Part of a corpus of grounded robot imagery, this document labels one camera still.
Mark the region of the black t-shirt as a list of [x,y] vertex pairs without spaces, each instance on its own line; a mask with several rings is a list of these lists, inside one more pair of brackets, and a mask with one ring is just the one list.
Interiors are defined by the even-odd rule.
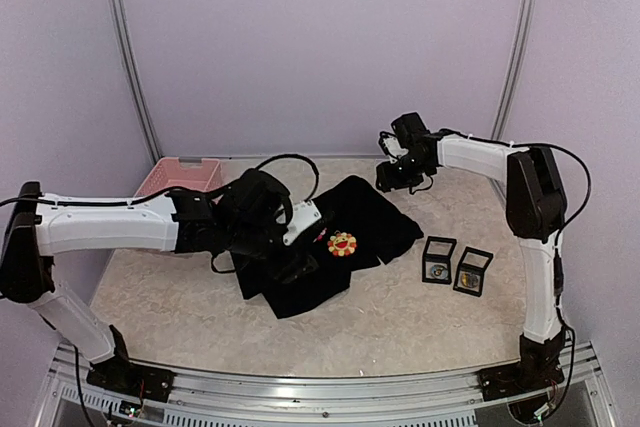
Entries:
[[[310,242],[320,269],[292,283],[240,283],[241,295],[261,295],[278,319],[309,312],[350,287],[351,273],[388,264],[407,253],[424,234],[364,178],[351,175],[317,196],[322,229]],[[327,242],[335,232],[356,237],[357,249],[348,257],[334,257]]]

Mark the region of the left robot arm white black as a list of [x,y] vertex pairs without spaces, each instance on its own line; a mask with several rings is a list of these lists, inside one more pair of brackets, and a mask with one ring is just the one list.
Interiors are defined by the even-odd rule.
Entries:
[[99,320],[64,283],[55,280],[56,255],[72,251],[141,249],[172,254],[229,252],[269,262],[277,282],[297,279],[316,262],[296,249],[322,219],[311,200],[292,203],[272,175],[248,169],[209,192],[168,187],[135,198],[92,199],[45,194],[25,183],[16,198],[1,249],[1,294],[36,311],[90,363],[98,379],[121,392],[141,372],[123,336]]

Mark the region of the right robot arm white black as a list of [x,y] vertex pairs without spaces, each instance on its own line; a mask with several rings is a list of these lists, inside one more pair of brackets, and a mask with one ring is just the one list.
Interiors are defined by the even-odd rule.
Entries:
[[518,361],[479,371],[483,397],[494,400],[559,385],[560,354],[570,331],[560,312],[564,288],[561,241],[567,198],[550,146],[513,144],[441,129],[430,131],[416,112],[395,119],[378,144],[387,161],[376,168],[383,192],[409,189],[441,168],[502,183],[506,221],[525,267],[526,311]]

